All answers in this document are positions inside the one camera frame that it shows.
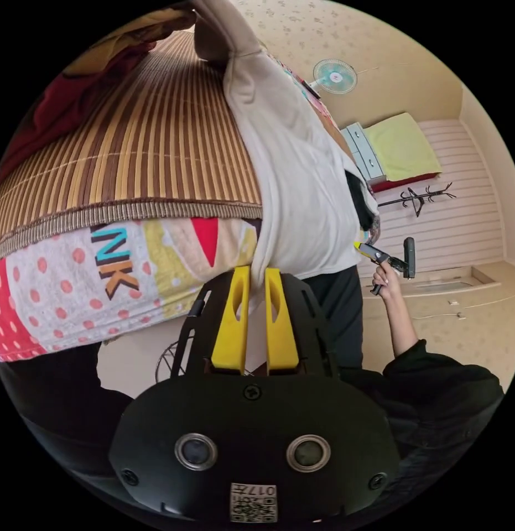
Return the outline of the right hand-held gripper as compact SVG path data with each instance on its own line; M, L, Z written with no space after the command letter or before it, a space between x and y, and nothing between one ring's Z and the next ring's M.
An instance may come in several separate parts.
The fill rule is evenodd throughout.
M388 253L363 242L355 242L355 248L372 263L380 266L387 263L397 274L405 276L407 272L407 263L397 257L390 256Z

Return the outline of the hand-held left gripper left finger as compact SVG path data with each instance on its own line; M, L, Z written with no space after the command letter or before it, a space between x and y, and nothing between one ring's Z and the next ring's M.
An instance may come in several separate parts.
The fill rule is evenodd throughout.
M250 268L234 269L211 355L215 370L244 370L248 333Z

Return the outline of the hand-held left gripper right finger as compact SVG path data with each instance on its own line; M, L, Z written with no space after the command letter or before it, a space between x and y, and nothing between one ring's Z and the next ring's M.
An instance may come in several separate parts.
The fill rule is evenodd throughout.
M267 370L295 371L299 356L279 269L266 269L264 287Z

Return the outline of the person's right hand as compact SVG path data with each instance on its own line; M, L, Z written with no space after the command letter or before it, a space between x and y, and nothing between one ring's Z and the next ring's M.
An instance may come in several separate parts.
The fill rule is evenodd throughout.
M378 295L385 303L402 297L399 276L387 261L376 267L372 279L373 287L379 287Z

